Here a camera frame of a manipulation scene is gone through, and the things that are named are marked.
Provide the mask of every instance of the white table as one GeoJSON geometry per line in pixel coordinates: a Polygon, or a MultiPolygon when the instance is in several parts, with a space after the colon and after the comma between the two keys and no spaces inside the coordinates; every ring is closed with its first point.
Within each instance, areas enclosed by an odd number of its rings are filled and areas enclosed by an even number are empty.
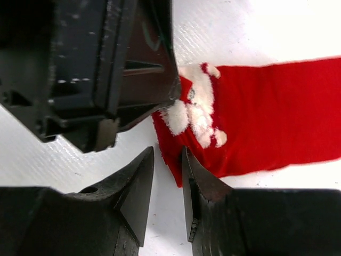
{"type": "MultiPolygon", "coordinates": [[[[179,65],[259,66],[341,55],[340,1],[174,0],[179,65]]],[[[164,165],[148,118],[120,134],[115,148],[83,155],[62,138],[49,144],[0,109],[0,185],[79,191],[121,168],[146,146],[156,149],[148,230],[140,256],[190,256],[182,190],[164,165]]],[[[341,161],[223,179],[232,187],[341,188],[341,161]]]]}

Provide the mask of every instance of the cloth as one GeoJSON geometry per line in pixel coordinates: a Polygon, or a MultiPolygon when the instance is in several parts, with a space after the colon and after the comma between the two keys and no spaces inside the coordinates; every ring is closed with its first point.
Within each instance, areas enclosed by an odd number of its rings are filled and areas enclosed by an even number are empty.
{"type": "Polygon", "coordinates": [[[341,157],[341,58],[179,69],[182,95],[153,117],[182,186],[188,147],[218,178],[341,157]]]}

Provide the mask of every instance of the black plastic part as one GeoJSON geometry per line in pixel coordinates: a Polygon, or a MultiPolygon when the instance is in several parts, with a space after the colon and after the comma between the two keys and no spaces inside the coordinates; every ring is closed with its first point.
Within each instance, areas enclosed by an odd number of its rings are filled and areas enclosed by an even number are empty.
{"type": "Polygon", "coordinates": [[[0,2],[0,103],[42,141],[115,145],[180,96],[171,0],[0,2]]]}
{"type": "Polygon", "coordinates": [[[341,192],[233,189],[183,153],[188,240],[194,256],[341,255],[341,192]]]}
{"type": "Polygon", "coordinates": [[[150,147],[76,194],[0,188],[0,255],[137,256],[147,226],[153,167],[150,147]]]}

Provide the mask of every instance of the red cloth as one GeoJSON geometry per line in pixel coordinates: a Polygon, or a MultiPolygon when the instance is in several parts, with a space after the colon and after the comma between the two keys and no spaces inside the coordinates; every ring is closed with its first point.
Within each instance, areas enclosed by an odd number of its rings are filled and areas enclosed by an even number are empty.
{"type": "MultiPolygon", "coordinates": [[[[173,136],[160,112],[152,116],[179,187],[183,146],[219,178],[341,157],[341,58],[217,69],[212,117],[228,136],[222,147],[203,149],[190,127],[173,136]]],[[[186,101],[192,82],[181,82],[186,101]]]]}

